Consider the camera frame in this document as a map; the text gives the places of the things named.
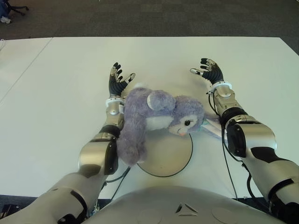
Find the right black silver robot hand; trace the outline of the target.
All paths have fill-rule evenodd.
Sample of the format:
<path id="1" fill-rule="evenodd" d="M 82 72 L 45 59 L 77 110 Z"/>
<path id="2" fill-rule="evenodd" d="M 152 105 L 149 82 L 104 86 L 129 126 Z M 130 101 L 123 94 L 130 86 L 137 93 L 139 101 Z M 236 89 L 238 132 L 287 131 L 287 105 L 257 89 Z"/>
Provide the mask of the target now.
<path id="1" fill-rule="evenodd" d="M 199 75 L 208 80 L 211 84 L 224 81 L 223 73 L 218 64 L 212 59 L 202 58 L 200 60 L 200 69 L 191 68 L 190 72 Z"/>

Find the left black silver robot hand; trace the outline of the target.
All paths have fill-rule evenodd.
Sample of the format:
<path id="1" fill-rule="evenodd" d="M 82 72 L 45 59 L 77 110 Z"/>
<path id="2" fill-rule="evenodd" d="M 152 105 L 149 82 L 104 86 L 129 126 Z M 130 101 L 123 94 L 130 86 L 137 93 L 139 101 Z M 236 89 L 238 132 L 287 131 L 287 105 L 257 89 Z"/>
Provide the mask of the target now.
<path id="1" fill-rule="evenodd" d="M 113 64 L 108 82 L 108 89 L 110 97 L 121 96 L 122 92 L 126 89 L 128 84 L 135 78 L 136 74 L 131 73 L 130 75 L 124 77 L 122 75 L 121 65 L 116 62 Z"/>

